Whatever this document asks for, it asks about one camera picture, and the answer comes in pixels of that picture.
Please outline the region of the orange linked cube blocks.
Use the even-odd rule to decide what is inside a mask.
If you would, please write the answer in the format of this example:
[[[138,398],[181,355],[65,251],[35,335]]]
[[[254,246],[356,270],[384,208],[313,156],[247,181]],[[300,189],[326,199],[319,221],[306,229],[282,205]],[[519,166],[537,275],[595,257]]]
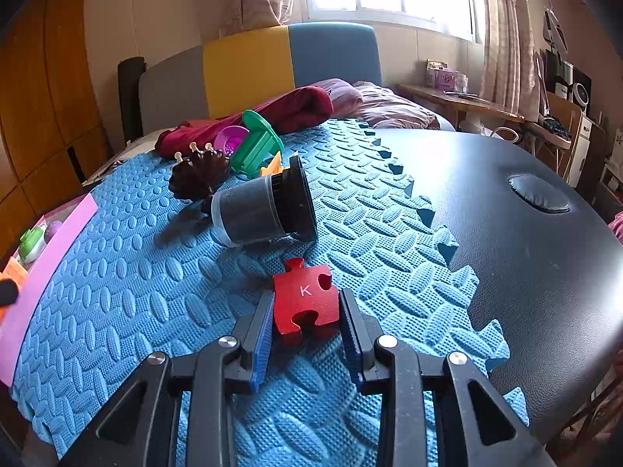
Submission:
[[[1,272],[0,281],[2,279],[8,279],[8,278],[12,279],[17,284],[19,288],[19,292],[20,292],[27,277],[28,277],[28,272],[24,270],[24,267],[21,266],[21,263],[19,263],[18,260],[11,257],[9,259],[9,262],[6,264],[6,267]],[[0,307],[0,321],[3,320],[3,317],[6,314],[9,307],[10,306]]]

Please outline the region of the green and white toy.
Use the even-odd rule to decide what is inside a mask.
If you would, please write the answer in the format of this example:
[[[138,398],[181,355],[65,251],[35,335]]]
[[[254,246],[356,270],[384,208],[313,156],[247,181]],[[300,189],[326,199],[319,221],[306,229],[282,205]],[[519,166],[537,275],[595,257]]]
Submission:
[[[45,248],[46,241],[42,227],[34,226],[34,228],[28,229],[19,239],[18,255],[21,263],[24,265],[34,263]]]

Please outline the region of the red puzzle piece block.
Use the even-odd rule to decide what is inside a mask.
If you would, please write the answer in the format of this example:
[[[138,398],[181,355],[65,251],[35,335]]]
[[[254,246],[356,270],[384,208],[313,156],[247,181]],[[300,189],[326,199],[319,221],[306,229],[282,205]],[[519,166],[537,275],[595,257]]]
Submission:
[[[338,290],[328,265],[306,267],[301,257],[284,263],[285,272],[273,275],[273,321],[286,347],[299,346],[305,332],[328,339],[338,332]]]

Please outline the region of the green flanged plastic spool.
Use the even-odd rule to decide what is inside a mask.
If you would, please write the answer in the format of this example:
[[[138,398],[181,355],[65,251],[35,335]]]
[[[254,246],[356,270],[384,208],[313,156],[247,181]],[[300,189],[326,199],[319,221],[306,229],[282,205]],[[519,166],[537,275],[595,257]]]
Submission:
[[[242,114],[248,135],[230,157],[232,172],[249,178],[260,174],[261,165],[269,156],[284,152],[283,141],[270,123],[258,112],[246,110]]]

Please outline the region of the magenta plastic spool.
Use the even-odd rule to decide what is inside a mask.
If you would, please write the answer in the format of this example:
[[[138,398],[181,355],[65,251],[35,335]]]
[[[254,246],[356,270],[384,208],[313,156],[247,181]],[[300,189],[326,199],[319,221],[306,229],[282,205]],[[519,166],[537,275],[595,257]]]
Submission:
[[[215,136],[213,147],[226,156],[231,156],[247,135],[248,129],[243,125],[228,125]]]

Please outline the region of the pink rimmed white tray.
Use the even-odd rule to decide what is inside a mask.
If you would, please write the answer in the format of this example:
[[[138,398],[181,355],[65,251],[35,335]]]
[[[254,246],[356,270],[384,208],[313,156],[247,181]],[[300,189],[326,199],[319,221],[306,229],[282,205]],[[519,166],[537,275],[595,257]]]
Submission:
[[[65,204],[71,212],[59,231],[42,251],[28,271],[28,277],[1,322],[1,382],[13,385],[17,360],[39,300],[54,272],[71,245],[97,212],[98,205],[91,194],[86,194]]]

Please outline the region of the blue foam puzzle mat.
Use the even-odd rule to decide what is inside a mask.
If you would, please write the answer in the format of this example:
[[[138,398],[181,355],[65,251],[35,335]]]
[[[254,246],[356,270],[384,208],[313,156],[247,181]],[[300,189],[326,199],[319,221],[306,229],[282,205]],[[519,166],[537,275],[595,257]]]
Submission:
[[[379,131],[330,120],[283,139],[310,182],[319,237],[225,246],[197,205],[173,197],[171,163],[136,156],[93,189],[96,214],[44,289],[26,330],[13,399],[42,441],[66,453],[149,354],[181,356],[251,314],[287,259],[331,269],[385,333],[415,350],[467,353],[482,372],[510,355],[502,326],[468,315],[478,279],[451,269],[456,240],[429,198],[394,172]]]

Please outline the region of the black and clear jar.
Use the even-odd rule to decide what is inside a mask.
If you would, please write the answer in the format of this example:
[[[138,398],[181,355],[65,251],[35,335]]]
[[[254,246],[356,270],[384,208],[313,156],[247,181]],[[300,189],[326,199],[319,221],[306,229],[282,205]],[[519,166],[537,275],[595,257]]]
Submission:
[[[310,186],[300,157],[289,167],[219,190],[212,197],[210,217],[216,238],[240,247],[292,236],[300,241],[318,238]]]

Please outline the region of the small orange plastic piece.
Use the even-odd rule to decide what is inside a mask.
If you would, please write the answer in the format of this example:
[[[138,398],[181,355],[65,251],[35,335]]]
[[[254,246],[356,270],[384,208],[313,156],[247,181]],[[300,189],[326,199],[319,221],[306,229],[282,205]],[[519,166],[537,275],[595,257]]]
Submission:
[[[277,153],[273,155],[273,158],[271,158],[269,164],[266,165],[266,167],[262,167],[260,169],[260,176],[264,177],[268,175],[279,174],[282,173],[283,170],[284,168],[282,165],[281,152],[277,151]]]

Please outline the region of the dark brown spiky toy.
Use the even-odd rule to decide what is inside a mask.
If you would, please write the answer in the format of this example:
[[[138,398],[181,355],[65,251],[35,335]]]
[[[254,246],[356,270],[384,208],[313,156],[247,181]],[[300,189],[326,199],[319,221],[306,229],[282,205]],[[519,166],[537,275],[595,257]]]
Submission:
[[[169,190],[178,199],[207,200],[230,175],[229,157],[211,144],[201,150],[195,142],[190,144],[191,153],[184,157],[174,153],[175,165],[171,170]]]

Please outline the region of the pink bedding pillow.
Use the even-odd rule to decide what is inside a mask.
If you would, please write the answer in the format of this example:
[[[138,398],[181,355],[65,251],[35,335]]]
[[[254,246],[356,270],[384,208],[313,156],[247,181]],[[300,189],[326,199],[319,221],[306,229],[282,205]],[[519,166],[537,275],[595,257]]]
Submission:
[[[350,84],[339,78],[313,84],[324,89],[333,104],[333,119],[358,119],[373,129],[440,129],[438,117],[391,89],[369,81]]]

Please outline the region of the wooden side desk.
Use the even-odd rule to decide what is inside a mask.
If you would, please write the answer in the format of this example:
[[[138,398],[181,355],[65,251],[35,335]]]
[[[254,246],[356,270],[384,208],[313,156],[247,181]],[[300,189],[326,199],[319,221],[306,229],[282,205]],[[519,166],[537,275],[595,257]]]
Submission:
[[[570,140],[477,97],[448,94],[410,84],[398,84],[396,92],[442,115],[457,130],[504,139],[512,144],[523,144],[533,156],[537,155],[541,146],[551,147],[555,158],[571,150]]]

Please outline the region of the pink storage box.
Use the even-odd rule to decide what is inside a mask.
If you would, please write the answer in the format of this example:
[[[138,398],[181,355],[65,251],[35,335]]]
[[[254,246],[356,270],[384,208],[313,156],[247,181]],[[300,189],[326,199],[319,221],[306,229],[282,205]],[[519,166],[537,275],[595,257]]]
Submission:
[[[434,71],[435,89],[454,92],[456,90],[456,71],[439,68]]]

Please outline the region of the grey yellow blue headboard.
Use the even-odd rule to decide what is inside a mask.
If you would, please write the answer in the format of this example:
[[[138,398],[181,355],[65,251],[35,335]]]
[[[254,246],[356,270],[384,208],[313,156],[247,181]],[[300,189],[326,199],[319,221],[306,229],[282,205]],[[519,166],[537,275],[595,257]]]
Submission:
[[[141,75],[141,123],[149,134],[188,119],[221,119],[331,78],[382,81],[371,26],[297,23],[193,46]]]

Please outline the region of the pink window curtain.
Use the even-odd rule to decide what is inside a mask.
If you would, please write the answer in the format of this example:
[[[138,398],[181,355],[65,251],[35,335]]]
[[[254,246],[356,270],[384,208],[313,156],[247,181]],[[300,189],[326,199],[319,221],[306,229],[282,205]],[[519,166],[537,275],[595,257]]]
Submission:
[[[528,0],[485,0],[485,64],[480,96],[536,121],[540,87]]]

